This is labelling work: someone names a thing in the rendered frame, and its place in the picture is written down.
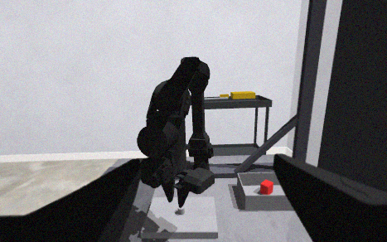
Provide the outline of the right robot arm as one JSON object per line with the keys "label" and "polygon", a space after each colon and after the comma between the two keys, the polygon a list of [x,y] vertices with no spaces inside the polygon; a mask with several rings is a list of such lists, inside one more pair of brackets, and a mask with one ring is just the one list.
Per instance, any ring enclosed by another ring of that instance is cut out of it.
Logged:
{"label": "right robot arm", "polygon": [[185,118],[190,106],[193,134],[188,152],[189,157],[194,157],[193,170],[198,167],[210,170],[209,158],[214,157],[214,152],[205,131],[204,102],[209,79],[210,68],[205,62],[196,56],[184,57],[171,79],[161,82],[153,91],[146,116],[147,126],[137,138],[139,150],[151,157],[141,166],[143,184],[157,188],[177,174],[174,156],[169,152],[166,156],[163,154],[173,145],[186,141]]}

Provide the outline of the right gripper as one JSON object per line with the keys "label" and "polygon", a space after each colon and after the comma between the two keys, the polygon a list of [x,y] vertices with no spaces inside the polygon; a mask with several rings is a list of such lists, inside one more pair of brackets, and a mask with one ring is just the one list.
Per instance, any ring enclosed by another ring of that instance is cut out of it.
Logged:
{"label": "right gripper", "polygon": [[[190,161],[186,160],[186,150],[190,149],[190,144],[186,142],[173,145],[167,152],[174,156],[177,165],[177,174],[167,184],[161,184],[165,192],[168,202],[172,202],[174,189],[177,189],[177,199],[179,207],[183,207],[186,198],[190,192],[201,194],[215,183],[215,175],[212,171],[198,167],[195,170],[187,170],[190,166]],[[188,173],[188,174],[187,174]],[[179,177],[179,182],[175,184],[176,177]]]}

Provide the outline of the red block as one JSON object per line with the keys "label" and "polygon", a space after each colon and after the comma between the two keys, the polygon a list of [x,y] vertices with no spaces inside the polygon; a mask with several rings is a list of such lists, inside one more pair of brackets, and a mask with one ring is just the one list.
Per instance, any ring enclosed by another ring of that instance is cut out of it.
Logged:
{"label": "red block", "polygon": [[273,182],[265,180],[260,184],[260,193],[270,195],[273,192]]}

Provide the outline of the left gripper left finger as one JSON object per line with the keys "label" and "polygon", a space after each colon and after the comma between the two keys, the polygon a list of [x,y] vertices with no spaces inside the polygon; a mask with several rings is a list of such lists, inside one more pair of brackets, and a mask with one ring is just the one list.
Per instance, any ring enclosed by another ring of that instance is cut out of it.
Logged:
{"label": "left gripper left finger", "polygon": [[0,215],[0,242],[119,242],[141,173],[132,159],[27,215]]}

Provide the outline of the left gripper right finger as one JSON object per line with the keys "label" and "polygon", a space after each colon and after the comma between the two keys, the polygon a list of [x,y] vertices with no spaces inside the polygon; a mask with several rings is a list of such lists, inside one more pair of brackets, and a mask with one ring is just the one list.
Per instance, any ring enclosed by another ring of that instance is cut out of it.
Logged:
{"label": "left gripper right finger", "polygon": [[387,242],[387,192],[276,153],[273,170],[312,242]]}

